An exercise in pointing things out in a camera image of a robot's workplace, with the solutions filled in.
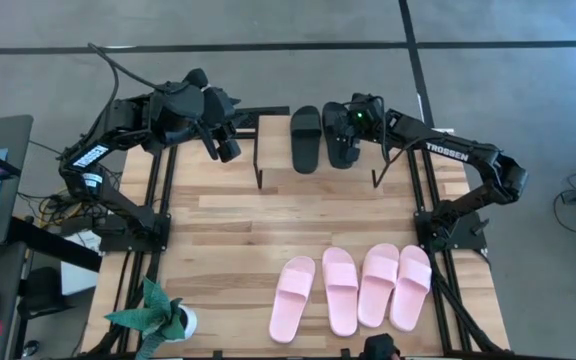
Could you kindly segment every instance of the wooden tabletop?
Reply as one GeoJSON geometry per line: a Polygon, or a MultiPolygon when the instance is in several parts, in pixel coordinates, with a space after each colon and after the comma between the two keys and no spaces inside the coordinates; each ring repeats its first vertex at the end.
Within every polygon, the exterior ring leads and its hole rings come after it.
{"type": "MultiPolygon", "coordinates": [[[[406,157],[391,166],[382,185],[373,189],[370,170],[383,167],[379,146],[362,142],[359,161],[349,170],[338,170],[330,166],[322,138],[317,171],[301,175],[292,168],[289,125],[288,116],[260,120],[262,190],[255,182],[252,140],[239,141],[242,155],[228,164],[212,161],[200,141],[179,146],[170,207],[173,226],[159,281],[171,298],[182,297],[196,310],[199,327],[188,341],[164,344],[156,355],[212,356],[213,350],[223,350],[227,357],[337,356],[341,348],[350,348],[356,356],[366,337],[384,332],[392,335],[404,355],[441,354],[431,295],[411,333],[395,330],[386,319],[377,329],[359,325],[354,336],[340,338],[328,323],[321,275],[326,248],[346,249],[360,269],[373,245],[387,242],[401,249],[417,242],[406,157]],[[281,345],[268,335],[275,287],[284,264],[299,255],[315,260],[317,274],[295,340],[281,345]]],[[[150,162],[151,156],[140,149],[128,154],[121,191],[136,203],[144,201],[150,162]]],[[[441,198],[468,192],[461,163],[439,156],[433,156],[433,162],[441,198]]],[[[420,159],[418,164],[425,179],[420,159]]],[[[453,254],[465,307],[494,342],[507,348],[488,266],[472,251],[453,254]]],[[[108,330],[103,316],[112,312],[123,258],[120,253],[104,258],[83,351],[108,330]]],[[[458,348],[454,316],[448,303],[446,307],[452,343],[458,348]]],[[[135,339],[133,332],[132,346],[135,339]]]]}

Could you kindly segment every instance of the wooden table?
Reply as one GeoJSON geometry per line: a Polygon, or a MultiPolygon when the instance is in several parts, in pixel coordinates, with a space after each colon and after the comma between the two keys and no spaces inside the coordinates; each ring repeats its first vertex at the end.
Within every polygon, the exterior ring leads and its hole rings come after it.
{"type": "MultiPolygon", "coordinates": [[[[262,190],[256,187],[252,140],[241,140],[242,155],[228,164],[212,161],[200,141],[179,147],[170,208],[173,226],[159,280],[171,298],[182,297],[197,311],[199,328],[190,340],[164,344],[156,355],[212,356],[213,350],[223,350],[227,357],[337,356],[347,347],[356,356],[366,337],[384,332],[393,336],[404,355],[441,354],[430,295],[411,333],[395,330],[386,319],[377,329],[359,325],[350,338],[332,334],[321,256],[326,248],[339,246],[353,256],[360,269],[366,252],[375,244],[388,242],[401,249],[417,242],[409,165],[402,156],[382,185],[373,189],[370,170],[383,166],[379,146],[362,142],[360,160],[349,170],[338,170],[330,166],[322,138],[319,168],[314,174],[300,175],[292,168],[289,124],[288,116],[260,120],[262,190]],[[268,335],[275,287],[284,264],[298,255],[315,259],[317,275],[295,340],[280,345],[268,335]]],[[[140,149],[128,154],[121,191],[136,203],[144,201],[150,161],[151,156],[140,149]]],[[[461,163],[439,156],[433,156],[433,163],[441,198],[468,192],[461,163]]],[[[418,164],[425,179],[421,159],[418,164]]],[[[428,194],[427,184],[422,185],[428,194]]],[[[425,202],[432,204],[429,198],[425,202]]],[[[453,254],[465,307],[494,342],[507,348],[488,266],[472,251],[453,254]]],[[[104,258],[83,351],[96,345],[108,330],[103,316],[112,312],[123,258],[120,253],[104,258]]],[[[458,347],[454,316],[447,303],[446,307],[453,346],[458,347]]]]}

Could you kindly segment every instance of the potted plant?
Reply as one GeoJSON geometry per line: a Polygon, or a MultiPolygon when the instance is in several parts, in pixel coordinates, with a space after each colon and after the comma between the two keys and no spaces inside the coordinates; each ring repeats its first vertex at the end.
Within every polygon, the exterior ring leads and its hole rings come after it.
{"type": "Polygon", "coordinates": [[[136,360],[147,360],[163,342],[184,341],[197,329],[192,309],[172,301],[159,284],[144,278],[144,307],[117,311],[105,316],[111,322],[142,332],[143,344],[136,360]]]}

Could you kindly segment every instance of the pink slipper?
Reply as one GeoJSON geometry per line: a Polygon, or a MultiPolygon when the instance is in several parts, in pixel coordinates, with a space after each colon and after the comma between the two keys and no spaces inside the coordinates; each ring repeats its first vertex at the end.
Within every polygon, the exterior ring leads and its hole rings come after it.
{"type": "Polygon", "coordinates": [[[384,320],[390,293],[397,282],[399,250],[392,244],[379,244],[364,259],[359,290],[359,322],[378,327],[384,320]]]}
{"type": "Polygon", "coordinates": [[[329,248],[322,258],[330,328],[337,336],[357,331],[357,268],[346,250],[329,248]]]}
{"type": "Polygon", "coordinates": [[[276,342],[289,343],[295,338],[314,276],[315,262],[307,256],[291,259],[281,270],[269,329],[276,342]]]}
{"type": "Polygon", "coordinates": [[[397,289],[390,305],[390,323],[401,331],[412,331],[417,325],[421,307],[430,291],[430,260],[415,245],[408,245],[399,258],[397,289]]]}

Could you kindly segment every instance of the white pot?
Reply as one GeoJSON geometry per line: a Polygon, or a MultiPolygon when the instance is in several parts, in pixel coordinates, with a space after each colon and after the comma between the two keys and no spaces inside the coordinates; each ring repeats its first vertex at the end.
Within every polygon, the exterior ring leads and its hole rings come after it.
{"type": "Polygon", "coordinates": [[[186,337],[184,339],[166,340],[167,343],[186,341],[190,339],[197,330],[197,314],[195,314],[195,311],[189,307],[183,306],[182,304],[179,304],[179,308],[181,309],[181,311],[185,312],[186,316],[188,317],[188,325],[186,325],[185,329],[186,337]]]}

